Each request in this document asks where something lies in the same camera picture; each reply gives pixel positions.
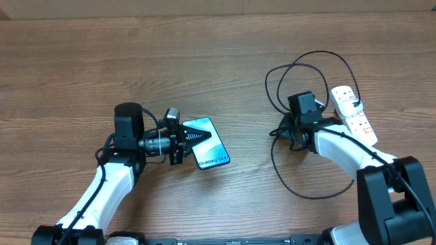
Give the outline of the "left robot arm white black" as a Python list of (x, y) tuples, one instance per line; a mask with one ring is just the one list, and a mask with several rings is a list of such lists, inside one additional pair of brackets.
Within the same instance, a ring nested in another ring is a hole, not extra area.
[(114, 109), (115, 132), (96, 151), (95, 177), (76, 205), (56, 225), (39, 226), (32, 244), (105, 244), (105, 232), (116, 209), (132, 191), (149, 157), (167, 155), (172, 165), (182, 163), (197, 145), (212, 139), (215, 128), (206, 123), (196, 129), (179, 122), (175, 108), (167, 110), (156, 127), (145, 130), (149, 111), (138, 103)]

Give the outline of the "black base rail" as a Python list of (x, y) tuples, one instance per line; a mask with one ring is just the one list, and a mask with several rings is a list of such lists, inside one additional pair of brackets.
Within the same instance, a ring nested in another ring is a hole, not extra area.
[(321, 240), (320, 234), (291, 235), (288, 238), (147, 239), (143, 233), (117, 231), (109, 235), (105, 245), (317, 245), (322, 244)]

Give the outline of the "white power strip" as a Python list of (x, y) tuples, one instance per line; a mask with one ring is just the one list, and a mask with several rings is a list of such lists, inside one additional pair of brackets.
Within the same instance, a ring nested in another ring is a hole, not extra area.
[[(355, 96), (353, 90), (349, 86), (337, 86), (331, 89), (330, 98), (333, 102), (333, 105), (336, 100), (341, 99), (349, 99), (349, 98), (357, 98)], [(377, 143), (377, 137), (373, 128), (371, 127), (367, 117), (362, 111), (361, 113), (346, 119), (341, 119), (343, 124), (352, 132), (354, 136), (356, 136), (359, 140), (364, 143), (373, 146)]]

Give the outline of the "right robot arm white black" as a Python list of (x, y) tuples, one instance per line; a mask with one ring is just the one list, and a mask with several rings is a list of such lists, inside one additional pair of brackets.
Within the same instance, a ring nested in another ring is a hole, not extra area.
[(336, 163), (357, 184), (358, 220), (302, 235), (310, 244), (407, 244), (435, 238), (435, 205), (422, 164), (396, 158), (356, 137), (340, 120), (323, 118), (312, 92), (287, 98), (290, 110), (275, 136)]

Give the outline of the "white charger adapter plug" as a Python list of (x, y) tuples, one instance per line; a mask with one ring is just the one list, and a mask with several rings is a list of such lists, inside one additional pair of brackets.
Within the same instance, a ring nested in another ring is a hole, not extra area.
[(363, 103), (357, 98), (336, 100), (334, 105), (341, 119), (351, 118), (363, 111)]

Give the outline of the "blue Galaxy S24+ smartphone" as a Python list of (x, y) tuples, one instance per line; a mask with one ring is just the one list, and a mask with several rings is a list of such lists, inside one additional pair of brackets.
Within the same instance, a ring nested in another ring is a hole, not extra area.
[(188, 120), (183, 122), (183, 125), (211, 133), (210, 138), (192, 148), (199, 169), (205, 170), (230, 163), (230, 156), (209, 117)]

